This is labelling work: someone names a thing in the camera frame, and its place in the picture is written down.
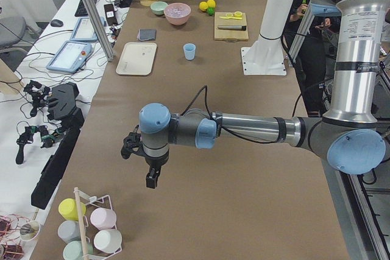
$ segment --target white cup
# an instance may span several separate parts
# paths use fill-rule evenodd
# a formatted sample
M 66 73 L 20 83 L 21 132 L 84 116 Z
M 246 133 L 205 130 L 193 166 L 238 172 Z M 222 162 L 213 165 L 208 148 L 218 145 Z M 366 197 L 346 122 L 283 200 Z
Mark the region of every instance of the white cup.
M 92 211 L 90 220 L 98 230 L 107 230 L 115 226 L 116 213 L 112 209 L 96 208 Z
M 23 234 L 22 229 L 31 230 L 31 232 L 27 234 Z M 42 229 L 42 225 L 37 220 L 31 220 L 21 227 L 20 239 L 24 242 L 36 240 L 38 238 L 41 229 Z
M 58 227 L 58 236 L 65 242 L 80 241 L 79 223 L 73 220 L 66 220 Z
M 187 60 L 195 58 L 196 46 L 193 43 L 187 43 L 183 46 L 184 56 Z
M 114 253 L 122 244 L 122 235 L 118 230 L 102 230 L 93 239 L 95 248 L 104 253 Z

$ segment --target white pillar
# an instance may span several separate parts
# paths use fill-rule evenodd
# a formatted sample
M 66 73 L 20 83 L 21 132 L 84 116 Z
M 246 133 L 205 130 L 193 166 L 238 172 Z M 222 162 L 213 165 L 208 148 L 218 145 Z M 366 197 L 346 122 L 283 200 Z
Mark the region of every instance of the white pillar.
M 292 3 L 267 0 L 258 40 L 252 47 L 241 48 L 244 75 L 286 75 L 280 37 Z

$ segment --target light green cup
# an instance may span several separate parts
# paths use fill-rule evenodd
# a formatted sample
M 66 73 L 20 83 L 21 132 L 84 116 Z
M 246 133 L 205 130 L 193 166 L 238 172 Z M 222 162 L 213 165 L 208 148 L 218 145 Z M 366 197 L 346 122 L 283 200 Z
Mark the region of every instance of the light green cup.
M 90 243 L 88 245 L 88 254 L 92 254 L 93 247 Z M 81 241 L 72 241 L 66 245 L 63 249 L 62 256 L 64 260 L 83 260 L 83 247 L 81 246 Z

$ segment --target pink bowl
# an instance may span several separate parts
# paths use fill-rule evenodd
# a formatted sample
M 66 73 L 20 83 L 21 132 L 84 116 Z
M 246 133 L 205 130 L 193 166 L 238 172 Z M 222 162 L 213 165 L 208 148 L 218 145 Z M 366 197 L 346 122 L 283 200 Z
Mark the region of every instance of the pink bowl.
M 191 7 L 184 3 L 176 2 L 164 9 L 165 18 L 173 25 L 185 24 L 190 18 Z

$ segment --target blue joint cap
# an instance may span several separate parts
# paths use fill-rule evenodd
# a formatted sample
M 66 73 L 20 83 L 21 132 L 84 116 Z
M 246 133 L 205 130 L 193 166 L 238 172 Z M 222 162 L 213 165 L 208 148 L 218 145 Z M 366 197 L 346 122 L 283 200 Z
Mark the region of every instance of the blue joint cap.
M 217 123 L 204 118 L 197 126 L 195 146 L 197 149 L 211 149 L 215 143 Z
M 143 133 L 157 133 L 168 126 L 171 114 L 168 108 L 160 103 L 151 103 L 139 113 L 140 130 Z
M 371 129 L 347 132 L 328 149 L 328 163 L 350 175 L 360 175 L 378 166 L 385 156 L 386 145 L 382 137 Z
M 341 16 L 340 10 L 334 5 L 311 3 L 310 6 L 314 16 Z

